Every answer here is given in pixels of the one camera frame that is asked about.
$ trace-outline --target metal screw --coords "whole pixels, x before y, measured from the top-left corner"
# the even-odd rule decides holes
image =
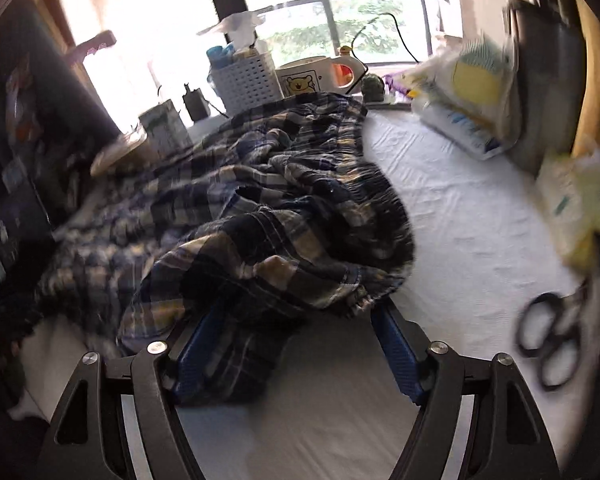
[[[87,352],[82,356],[82,362],[86,365],[92,365],[98,360],[98,354],[96,352]]]
[[[513,357],[511,357],[509,354],[501,353],[498,354],[498,362],[501,365],[511,366],[513,364]]]
[[[161,354],[167,349],[167,343],[164,341],[154,341],[146,349],[149,354]]]
[[[429,345],[429,350],[434,354],[446,354],[449,352],[449,346],[442,341],[434,341]]]

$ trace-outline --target power cord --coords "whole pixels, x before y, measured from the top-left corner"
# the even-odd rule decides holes
[[[371,20],[369,20],[368,22],[365,23],[365,26],[362,27],[359,31],[357,31],[356,35],[353,37],[353,40],[351,40],[351,54],[353,57],[355,57],[360,63],[362,63],[365,66],[365,71],[363,72],[363,74],[356,80],[355,83],[353,83],[353,85],[350,86],[349,90],[347,90],[345,92],[346,95],[348,95],[356,86],[357,84],[362,80],[362,78],[369,72],[369,67],[358,57],[356,56],[355,51],[353,50],[353,44],[356,42],[356,40],[358,39],[359,35],[362,34],[362,32],[372,23],[376,22],[377,20],[379,20],[382,16],[391,16],[394,19],[394,23],[395,23],[395,30],[398,32],[398,37],[400,37],[400,41],[402,42],[402,46],[405,48],[405,50],[409,53],[409,55],[411,57],[413,57],[413,60],[416,63],[420,63],[418,61],[418,58],[416,58],[413,55],[413,52],[411,52],[411,50],[409,50],[409,47],[407,46],[407,44],[404,42],[404,38],[402,37],[402,34],[400,33],[400,27],[398,26],[398,20],[397,18],[390,12],[381,12],[380,14],[378,14],[376,17],[372,18]]]
[[[206,104],[208,104],[209,106],[211,106],[220,115],[224,115],[227,119],[229,118],[229,116],[227,114],[225,114],[224,112],[221,112],[220,110],[218,110],[218,108],[216,108],[211,101],[208,101],[206,99],[206,97],[203,97],[203,99],[206,101]]]

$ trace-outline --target tissue box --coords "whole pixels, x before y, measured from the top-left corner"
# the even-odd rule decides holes
[[[171,99],[145,111],[138,119],[160,158],[191,146],[187,129]]]

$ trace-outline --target bear print mug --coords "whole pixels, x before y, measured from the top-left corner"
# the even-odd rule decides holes
[[[353,78],[344,86],[338,84],[336,65],[344,65],[353,72]],[[355,57],[315,56],[299,59],[276,69],[280,87],[285,96],[311,92],[336,92],[344,94],[365,73],[365,66]]]

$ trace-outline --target black plastic bracket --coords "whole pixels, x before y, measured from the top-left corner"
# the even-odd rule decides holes
[[[509,355],[491,361],[459,356],[431,343],[390,301],[377,308],[391,316],[422,378],[422,407],[390,480],[442,476],[464,395],[474,396],[474,412],[459,480],[560,478],[538,407]],[[202,319],[187,320],[167,342],[135,357],[103,364],[94,352],[85,354],[54,413],[38,477],[135,480],[120,405],[120,394],[133,393],[154,480],[204,480],[168,391],[178,356]]]

